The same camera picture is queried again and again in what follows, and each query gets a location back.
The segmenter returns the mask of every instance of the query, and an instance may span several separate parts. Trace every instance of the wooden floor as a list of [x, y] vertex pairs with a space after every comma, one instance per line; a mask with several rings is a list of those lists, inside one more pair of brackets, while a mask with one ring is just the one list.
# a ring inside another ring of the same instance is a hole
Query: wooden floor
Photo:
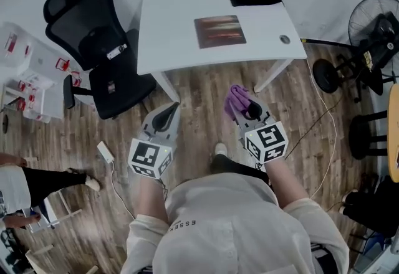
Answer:
[[[306, 44], [305, 48], [310, 64], [321, 57], [336, 62], [335, 56], [340, 52], [348, 55], [338, 47]], [[254, 160], [238, 143], [237, 129], [224, 113], [223, 101], [231, 84], [243, 84], [251, 89], [270, 66], [271, 62], [243, 62], [168, 72], [181, 96], [178, 149], [165, 179], [170, 189], [186, 179], [207, 175], [218, 141], [226, 143], [232, 159], [254, 166]], [[339, 202], [346, 191], [358, 187], [361, 173], [373, 171], [376, 166], [374, 159], [356, 161], [350, 155], [347, 138], [350, 120], [357, 114], [372, 112], [368, 93], [364, 93], [363, 102], [356, 105], [353, 91], [353, 87], [348, 89], [345, 84], [343, 90], [332, 95], [322, 94], [329, 108], [342, 98], [331, 110], [338, 133], [331, 169], [314, 197], [325, 209]], [[288, 152], [325, 111], [311, 84], [305, 60], [293, 61], [257, 96], [269, 105], [272, 115], [283, 122], [290, 140]], [[152, 110], [167, 102], [169, 98], [158, 87], [145, 103]], [[1, 151], [38, 156], [39, 162], [32, 168], [61, 171], [74, 167], [87, 171], [103, 187], [100, 192], [84, 186], [65, 190], [67, 202], [75, 209], [83, 208], [83, 213], [55, 230], [34, 235], [17, 230], [21, 242], [33, 251], [54, 244], [71, 273], [85, 273], [93, 265], [98, 265], [102, 273], [119, 273], [126, 259], [125, 241], [131, 220], [112, 190], [111, 167], [104, 163], [96, 145], [104, 140], [115, 155], [115, 186], [133, 210], [137, 177], [128, 169], [127, 155], [130, 140], [137, 135], [146, 115], [144, 107], [136, 106], [116, 120], [102, 121], [86, 105], [77, 105], [65, 111], [63, 121], [53, 120], [48, 125], [23, 119], [19, 113], [8, 112], [8, 115], [9, 132], [1, 136]], [[332, 120], [325, 115], [287, 159], [310, 194], [318, 188], [327, 170], [334, 136]], [[58, 214], [64, 213], [58, 198], [53, 197], [51, 201]], [[330, 214], [347, 239], [355, 224], [333, 212], [338, 207]]]

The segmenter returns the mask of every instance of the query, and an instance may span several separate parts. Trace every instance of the fan base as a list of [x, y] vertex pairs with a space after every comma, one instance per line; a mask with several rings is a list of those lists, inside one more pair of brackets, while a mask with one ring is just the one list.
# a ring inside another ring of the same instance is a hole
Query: fan base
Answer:
[[316, 60], [313, 64], [313, 77], [320, 89], [326, 93], [335, 92], [340, 84], [335, 67], [325, 59]]

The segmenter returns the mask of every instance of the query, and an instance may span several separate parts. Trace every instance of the black stool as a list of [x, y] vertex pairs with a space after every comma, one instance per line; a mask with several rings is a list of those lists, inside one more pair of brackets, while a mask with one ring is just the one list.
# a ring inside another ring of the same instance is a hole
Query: black stool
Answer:
[[363, 159], [365, 156], [387, 156], [387, 149], [370, 149], [371, 143], [387, 141], [387, 136], [372, 136], [369, 121], [384, 119], [388, 112], [381, 111], [367, 116], [356, 116], [352, 119], [349, 128], [349, 147], [355, 159]]

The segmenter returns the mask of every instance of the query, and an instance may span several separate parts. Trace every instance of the white desk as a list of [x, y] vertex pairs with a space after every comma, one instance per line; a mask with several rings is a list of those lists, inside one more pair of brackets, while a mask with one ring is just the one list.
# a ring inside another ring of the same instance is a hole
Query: white desk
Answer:
[[[223, 15], [238, 16], [247, 43], [200, 49], [194, 20]], [[282, 43], [280, 35], [288, 36], [291, 43]], [[174, 101], [179, 101], [179, 96], [165, 70], [278, 60], [254, 87], [259, 92], [294, 59], [305, 58], [302, 42], [282, 3], [232, 7], [230, 0], [143, 0], [137, 72], [151, 73]]]

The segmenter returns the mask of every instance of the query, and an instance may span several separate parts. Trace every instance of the sleeve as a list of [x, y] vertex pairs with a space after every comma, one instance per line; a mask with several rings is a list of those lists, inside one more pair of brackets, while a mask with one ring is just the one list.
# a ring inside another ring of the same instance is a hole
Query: sleeve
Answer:
[[156, 248], [167, 233], [169, 225], [154, 217], [139, 214], [129, 228], [127, 259], [121, 274], [138, 273], [152, 266]]
[[329, 215], [311, 199], [290, 203], [284, 212], [297, 219], [309, 235], [311, 243], [324, 245], [331, 252], [340, 274], [349, 270], [349, 248]]

